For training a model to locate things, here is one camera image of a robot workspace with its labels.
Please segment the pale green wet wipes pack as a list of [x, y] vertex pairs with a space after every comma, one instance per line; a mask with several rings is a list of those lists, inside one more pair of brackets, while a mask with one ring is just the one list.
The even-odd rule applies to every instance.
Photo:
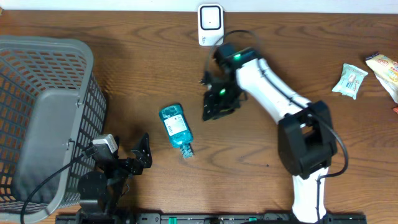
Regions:
[[368, 75], [368, 72], [348, 63], [343, 64], [341, 78], [333, 87], [332, 92], [341, 93], [342, 95], [356, 99], [359, 88]]

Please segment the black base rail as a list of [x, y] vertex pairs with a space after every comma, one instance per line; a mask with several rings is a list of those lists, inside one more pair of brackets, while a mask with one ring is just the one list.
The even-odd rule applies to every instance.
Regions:
[[125, 223], [125, 224], [239, 224], [239, 223], [298, 223], [292, 212], [239, 214], [239, 215], [179, 215], [159, 213], [137, 213], [113, 215], [111, 217], [86, 215], [78, 212], [74, 215], [58, 215], [56, 224], [74, 223]]

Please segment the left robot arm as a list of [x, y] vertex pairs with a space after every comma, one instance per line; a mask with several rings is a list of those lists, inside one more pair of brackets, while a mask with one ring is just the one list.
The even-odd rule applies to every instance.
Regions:
[[120, 159], [119, 144], [112, 134], [99, 135], [89, 143], [83, 155], [95, 161], [98, 170], [80, 177], [78, 223], [135, 223], [134, 215], [118, 208], [127, 180], [152, 166], [149, 135], [145, 133], [133, 147], [134, 158]]

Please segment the yellow chips bag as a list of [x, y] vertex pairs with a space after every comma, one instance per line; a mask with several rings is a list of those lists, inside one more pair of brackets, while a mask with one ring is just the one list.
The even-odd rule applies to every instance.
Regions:
[[366, 57], [365, 62], [397, 103], [397, 62], [379, 53]]

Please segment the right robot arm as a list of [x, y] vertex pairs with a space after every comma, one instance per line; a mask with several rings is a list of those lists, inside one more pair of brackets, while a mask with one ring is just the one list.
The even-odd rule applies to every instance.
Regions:
[[241, 95], [251, 95], [277, 124], [280, 161], [292, 175], [292, 213], [301, 223], [320, 223], [326, 215], [324, 180], [336, 154], [330, 111], [327, 105], [300, 96], [286, 85], [252, 47], [237, 51], [231, 44], [217, 46], [211, 54], [222, 78], [205, 68], [202, 84], [205, 121], [234, 113]]

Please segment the grey plastic shopping basket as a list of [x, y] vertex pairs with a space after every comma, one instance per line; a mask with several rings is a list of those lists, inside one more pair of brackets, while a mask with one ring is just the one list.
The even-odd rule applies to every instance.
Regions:
[[95, 166], [80, 154], [106, 115], [93, 65], [79, 40], [1, 37], [2, 221], [39, 222], [78, 203], [78, 180]]

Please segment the teal mouthwash bottle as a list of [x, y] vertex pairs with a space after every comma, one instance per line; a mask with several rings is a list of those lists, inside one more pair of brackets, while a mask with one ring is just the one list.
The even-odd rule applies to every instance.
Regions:
[[183, 114], [180, 104], [166, 106], [159, 111], [159, 117], [167, 131], [169, 141], [174, 148], [179, 148], [184, 159], [193, 156], [192, 132]]

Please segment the white barcode scanner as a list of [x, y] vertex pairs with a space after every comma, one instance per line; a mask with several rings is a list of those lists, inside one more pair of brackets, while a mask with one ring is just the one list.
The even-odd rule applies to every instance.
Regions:
[[201, 46], [221, 45], [224, 36], [224, 10], [219, 4], [201, 4], [197, 10], [198, 43]]

